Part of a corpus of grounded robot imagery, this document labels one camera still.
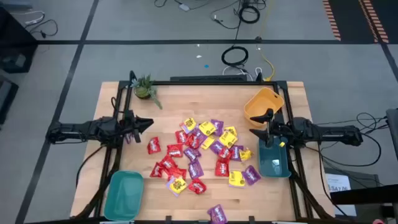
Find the black desk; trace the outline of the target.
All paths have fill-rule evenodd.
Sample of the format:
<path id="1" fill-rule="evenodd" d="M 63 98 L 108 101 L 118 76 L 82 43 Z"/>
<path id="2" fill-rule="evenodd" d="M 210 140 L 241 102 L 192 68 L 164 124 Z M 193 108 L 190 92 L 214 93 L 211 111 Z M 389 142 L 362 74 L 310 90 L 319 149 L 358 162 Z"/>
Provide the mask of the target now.
<path id="1" fill-rule="evenodd" d="M 0 70 L 27 73 L 38 41 L 0 6 Z"/>

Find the light teal plastic bin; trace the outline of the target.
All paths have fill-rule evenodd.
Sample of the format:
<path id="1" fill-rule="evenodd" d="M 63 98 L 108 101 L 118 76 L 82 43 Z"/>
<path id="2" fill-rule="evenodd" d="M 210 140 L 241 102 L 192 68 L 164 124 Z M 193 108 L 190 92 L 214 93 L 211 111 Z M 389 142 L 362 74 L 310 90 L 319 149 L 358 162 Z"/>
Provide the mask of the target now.
<path id="1" fill-rule="evenodd" d="M 111 221 L 133 221 L 139 214 L 144 178 L 138 172 L 117 171 L 109 183 L 104 216 Z"/>

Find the potted succulent plant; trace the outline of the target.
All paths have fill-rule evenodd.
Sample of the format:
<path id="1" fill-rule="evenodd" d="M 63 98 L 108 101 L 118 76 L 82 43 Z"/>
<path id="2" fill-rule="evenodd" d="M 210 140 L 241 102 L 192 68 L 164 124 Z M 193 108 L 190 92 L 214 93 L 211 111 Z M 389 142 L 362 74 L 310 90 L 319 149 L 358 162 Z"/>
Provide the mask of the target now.
<path id="1" fill-rule="evenodd" d="M 157 107 L 162 110 L 163 106 L 157 97 L 157 89 L 154 86 L 154 81 L 151 79 L 151 75 L 143 75 L 137 78 L 135 73 L 131 72 L 130 77 L 134 94 L 142 100 L 151 99 Z"/>

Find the black floor object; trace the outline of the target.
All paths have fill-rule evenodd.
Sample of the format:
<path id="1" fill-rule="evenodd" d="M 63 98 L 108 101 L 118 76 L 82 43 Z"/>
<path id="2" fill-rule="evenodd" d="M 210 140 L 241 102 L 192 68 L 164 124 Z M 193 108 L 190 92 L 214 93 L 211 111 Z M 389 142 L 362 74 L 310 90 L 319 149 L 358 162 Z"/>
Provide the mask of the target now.
<path id="1" fill-rule="evenodd" d="M 19 86 L 15 83 L 0 79 L 0 125 L 5 122 L 18 89 Z"/>

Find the black mat with orange stripes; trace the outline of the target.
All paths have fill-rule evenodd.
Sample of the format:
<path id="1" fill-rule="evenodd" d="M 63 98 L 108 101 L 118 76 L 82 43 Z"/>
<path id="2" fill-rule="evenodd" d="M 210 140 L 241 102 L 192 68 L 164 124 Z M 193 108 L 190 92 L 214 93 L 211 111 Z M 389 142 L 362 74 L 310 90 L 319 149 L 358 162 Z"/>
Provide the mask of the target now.
<path id="1" fill-rule="evenodd" d="M 336 40 L 398 44 L 398 0 L 322 0 Z"/>

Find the dark teal plastic bin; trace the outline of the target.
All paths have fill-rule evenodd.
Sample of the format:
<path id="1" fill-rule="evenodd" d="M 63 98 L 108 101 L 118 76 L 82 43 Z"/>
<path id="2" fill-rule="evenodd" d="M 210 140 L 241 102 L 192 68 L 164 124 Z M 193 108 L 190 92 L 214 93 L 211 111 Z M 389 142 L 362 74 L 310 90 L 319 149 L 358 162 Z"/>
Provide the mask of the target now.
<path id="1" fill-rule="evenodd" d="M 286 145 L 279 146 L 284 141 L 286 138 L 275 137 L 272 147 L 267 147 L 264 141 L 259 140 L 259 173 L 263 177 L 290 177 Z"/>

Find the black beam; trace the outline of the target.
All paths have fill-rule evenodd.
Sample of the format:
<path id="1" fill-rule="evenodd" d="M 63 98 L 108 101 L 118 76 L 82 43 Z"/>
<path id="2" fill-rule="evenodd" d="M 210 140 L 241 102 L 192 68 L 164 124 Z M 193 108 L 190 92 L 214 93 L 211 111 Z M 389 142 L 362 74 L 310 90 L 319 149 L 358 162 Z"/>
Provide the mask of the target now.
<path id="1" fill-rule="evenodd" d="M 332 192 L 330 197 L 337 205 L 398 203 L 398 184 Z"/>

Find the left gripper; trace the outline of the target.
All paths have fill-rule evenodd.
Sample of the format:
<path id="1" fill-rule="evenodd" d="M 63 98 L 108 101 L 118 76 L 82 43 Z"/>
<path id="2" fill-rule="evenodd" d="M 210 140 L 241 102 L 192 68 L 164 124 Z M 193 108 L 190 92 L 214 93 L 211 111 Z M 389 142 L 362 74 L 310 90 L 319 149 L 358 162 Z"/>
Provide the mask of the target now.
<path id="1" fill-rule="evenodd" d="M 119 121 L 121 125 L 121 134 L 124 140 L 127 133 L 132 133 L 136 143 L 141 142 L 140 133 L 143 133 L 153 123 L 154 120 L 151 118 L 140 118 L 136 116 L 133 110 L 124 110 L 123 118 Z"/>

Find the yellow plastic bin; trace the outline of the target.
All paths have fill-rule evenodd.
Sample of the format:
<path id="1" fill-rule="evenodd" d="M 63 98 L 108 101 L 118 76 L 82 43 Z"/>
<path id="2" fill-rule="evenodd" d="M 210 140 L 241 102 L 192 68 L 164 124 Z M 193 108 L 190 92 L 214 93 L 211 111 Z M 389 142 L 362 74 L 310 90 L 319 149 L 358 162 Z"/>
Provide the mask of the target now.
<path id="1" fill-rule="evenodd" d="M 284 106 L 284 103 L 284 99 L 276 92 L 269 88 L 262 88 L 244 105 L 244 117 L 253 126 L 264 127 L 265 123 L 255 122 L 251 120 L 251 117 L 264 115 L 268 109 L 276 113 Z"/>

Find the black panel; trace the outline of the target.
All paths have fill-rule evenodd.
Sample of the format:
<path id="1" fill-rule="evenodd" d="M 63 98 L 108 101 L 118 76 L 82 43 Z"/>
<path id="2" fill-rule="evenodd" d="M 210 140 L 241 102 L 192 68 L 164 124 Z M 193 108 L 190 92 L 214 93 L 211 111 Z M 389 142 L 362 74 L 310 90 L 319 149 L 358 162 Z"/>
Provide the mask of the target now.
<path id="1" fill-rule="evenodd" d="M 245 75 L 170 77 L 171 82 L 246 82 L 247 80 Z"/>

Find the white paper sheet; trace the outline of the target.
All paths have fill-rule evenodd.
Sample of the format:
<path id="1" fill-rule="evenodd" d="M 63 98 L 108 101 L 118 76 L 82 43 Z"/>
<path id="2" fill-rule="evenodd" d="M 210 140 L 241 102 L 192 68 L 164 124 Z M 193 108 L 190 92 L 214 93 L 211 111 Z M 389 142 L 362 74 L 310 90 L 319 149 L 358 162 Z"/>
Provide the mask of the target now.
<path id="1" fill-rule="evenodd" d="M 345 175 L 326 174 L 328 189 L 330 193 L 351 190 L 349 178 Z M 356 208 L 354 205 L 337 205 L 335 208 L 336 215 L 343 215 L 344 212 L 349 217 L 356 217 Z"/>

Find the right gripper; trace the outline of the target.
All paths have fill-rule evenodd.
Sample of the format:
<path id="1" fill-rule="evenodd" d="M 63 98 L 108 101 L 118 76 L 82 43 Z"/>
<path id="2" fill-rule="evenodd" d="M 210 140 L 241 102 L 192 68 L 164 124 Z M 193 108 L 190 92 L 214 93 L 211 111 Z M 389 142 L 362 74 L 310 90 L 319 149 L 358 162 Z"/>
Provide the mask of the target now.
<path id="1" fill-rule="evenodd" d="M 272 147 L 275 137 L 286 138 L 286 141 L 284 141 L 285 145 L 291 145 L 295 139 L 295 134 L 290 127 L 283 122 L 274 119 L 274 111 L 271 108 L 268 108 L 263 115 L 250 117 L 250 120 L 257 123 L 267 122 L 267 127 L 265 130 L 249 130 L 251 133 L 257 136 L 259 140 L 264 141 L 267 147 Z"/>

